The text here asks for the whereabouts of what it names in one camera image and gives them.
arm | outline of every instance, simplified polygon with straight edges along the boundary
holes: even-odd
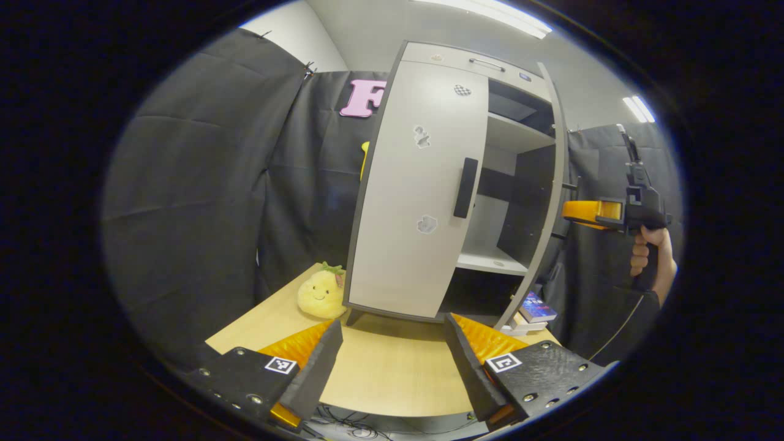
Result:
[[[659,306],[664,305],[667,294],[675,280],[678,265],[673,260],[673,245],[670,241],[670,232],[666,228],[659,230],[648,230],[646,227],[634,237],[634,247],[632,248],[631,272],[632,276],[642,273],[643,268],[648,266],[648,248],[646,244],[659,248],[659,261],[657,263],[656,278],[651,290],[659,298]]]

yellow plush toy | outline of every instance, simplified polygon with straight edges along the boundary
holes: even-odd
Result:
[[[346,272],[341,267],[322,263],[321,270],[299,287],[299,308],[322,319],[336,319],[343,315],[346,312],[343,306],[343,277]]]

ceiling light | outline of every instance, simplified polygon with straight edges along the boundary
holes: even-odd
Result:
[[[634,103],[634,101],[632,101],[631,98],[626,97],[623,99],[623,102],[626,104],[629,110],[631,110],[632,113],[634,113],[634,116],[637,117],[637,121],[639,122],[647,121],[647,119],[645,119],[645,115],[642,113],[642,110],[640,110],[640,108],[637,107],[637,105]]]
[[[645,118],[648,120],[648,122],[655,122],[655,120],[653,119],[653,115],[651,115],[651,111],[649,111],[648,108],[645,106],[645,104],[643,104],[640,97],[635,95],[634,97],[632,97],[632,101],[634,101],[637,107],[640,108],[640,110],[642,110],[642,113],[643,115],[645,115]]]
[[[496,0],[412,0],[413,2],[434,3],[437,5],[460,8],[466,12],[476,13],[493,20],[500,21],[526,32],[539,39],[545,38],[552,32],[549,26],[542,21],[529,16],[527,13],[505,5]]]

wooden table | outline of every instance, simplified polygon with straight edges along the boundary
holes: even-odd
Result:
[[[300,311],[299,286],[321,268],[310,269],[258,304],[206,343],[223,354],[237,346],[260,349],[323,322]],[[433,417],[470,412],[466,388],[444,341],[443,325],[363,314],[346,327],[343,346],[323,403],[370,414]],[[529,344],[556,341],[548,330],[516,337]]]

drawer handle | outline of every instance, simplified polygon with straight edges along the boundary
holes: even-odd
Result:
[[[484,63],[484,64],[489,64],[489,65],[491,65],[491,66],[495,66],[495,67],[497,67],[498,69],[500,69],[500,70],[501,70],[501,72],[506,72],[506,69],[504,69],[504,68],[503,68],[503,66],[499,66],[498,64],[491,63],[491,62],[489,62],[489,61],[484,61],[484,60],[477,60],[476,58],[469,58],[468,60],[469,60],[469,62],[471,62],[471,63]]]
[[[474,192],[474,181],[477,178],[479,161],[466,158],[463,162],[463,174],[460,176],[460,188],[457,191],[455,202],[455,217],[468,217],[468,207],[471,205],[471,193]]]

